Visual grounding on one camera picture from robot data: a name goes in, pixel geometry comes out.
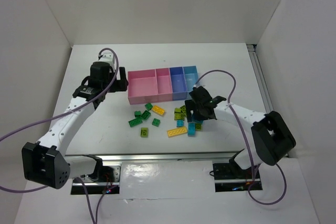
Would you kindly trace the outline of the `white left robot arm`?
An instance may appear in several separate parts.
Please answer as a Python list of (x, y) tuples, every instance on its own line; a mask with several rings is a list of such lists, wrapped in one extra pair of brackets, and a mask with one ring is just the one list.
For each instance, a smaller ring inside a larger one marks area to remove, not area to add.
[(67, 180), (89, 177), (97, 181), (109, 170), (101, 158), (85, 154), (66, 157), (70, 142), (88, 117), (90, 117), (110, 92), (124, 92), (128, 81), (125, 68), (119, 67), (120, 79), (110, 63), (96, 61), (90, 75), (74, 91), (65, 111), (53, 127), (36, 143), (26, 143), (22, 148), (24, 177), (54, 189), (62, 188)]

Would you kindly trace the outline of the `small cyan lego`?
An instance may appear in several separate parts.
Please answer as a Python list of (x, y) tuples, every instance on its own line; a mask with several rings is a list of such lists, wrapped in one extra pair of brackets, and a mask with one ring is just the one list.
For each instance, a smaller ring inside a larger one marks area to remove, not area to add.
[(177, 120), (176, 121), (176, 127), (183, 127), (184, 126), (184, 121), (183, 120)]

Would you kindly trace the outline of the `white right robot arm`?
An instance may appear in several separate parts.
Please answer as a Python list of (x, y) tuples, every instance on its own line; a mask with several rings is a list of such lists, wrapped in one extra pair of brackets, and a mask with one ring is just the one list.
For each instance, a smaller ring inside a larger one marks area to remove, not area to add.
[(189, 122), (220, 120), (239, 127), (243, 137), (247, 133), (252, 135), (254, 144), (246, 142), (246, 148), (230, 159), (231, 163), (242, 170), (262, 163), (274, 166), (296, 146), (294, 136), (276, 111), (252, 111), (229, 103), (224, 97), (213, 98), (202, 86), (194, 87), (190, 97), (185, 101)]

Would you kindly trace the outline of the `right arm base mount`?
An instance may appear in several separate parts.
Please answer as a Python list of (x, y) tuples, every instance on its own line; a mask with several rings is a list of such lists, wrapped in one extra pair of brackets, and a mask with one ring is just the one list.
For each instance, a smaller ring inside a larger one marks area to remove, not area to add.
[(260, 173), (256, 172), (253, 179), (251, 168), (241, 169), (234, 161), (235, 154), (228, 161), (213, 163), (209, 175), (214, 179), (215, 192), (247, 191), (255, 183), (252, 190), (262, 190)]

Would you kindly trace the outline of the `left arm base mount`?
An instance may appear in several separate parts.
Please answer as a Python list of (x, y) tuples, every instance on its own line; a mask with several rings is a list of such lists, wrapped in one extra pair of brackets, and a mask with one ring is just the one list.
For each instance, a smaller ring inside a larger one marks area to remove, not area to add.
[(71, 195), (118, 194), (120, 190), (121, 162), (99, 156), (82, 155), (66, 158), (70, 167)]

